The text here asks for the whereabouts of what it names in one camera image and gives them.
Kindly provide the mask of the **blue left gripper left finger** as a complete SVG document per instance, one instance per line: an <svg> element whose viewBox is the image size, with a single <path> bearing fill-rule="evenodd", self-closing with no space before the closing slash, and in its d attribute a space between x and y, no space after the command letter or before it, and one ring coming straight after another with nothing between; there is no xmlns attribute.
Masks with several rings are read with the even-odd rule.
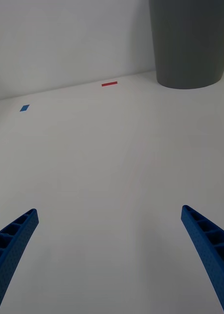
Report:
<svg viewBox="0 0 224 314"><path fill-rule="evenodd" d="M36 209L30 209L0 231L0 305L39 223Z"/></svg>

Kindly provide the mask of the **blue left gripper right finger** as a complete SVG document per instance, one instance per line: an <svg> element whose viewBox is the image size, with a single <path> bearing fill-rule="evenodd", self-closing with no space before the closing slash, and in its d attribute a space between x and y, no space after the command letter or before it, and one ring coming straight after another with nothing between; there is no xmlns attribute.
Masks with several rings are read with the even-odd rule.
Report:
<svg viewBox="0 0 224 314"><path fill-rule="evenodd" d="M224 230L188 205L182 207L181 221L224 311Z"/></svg>

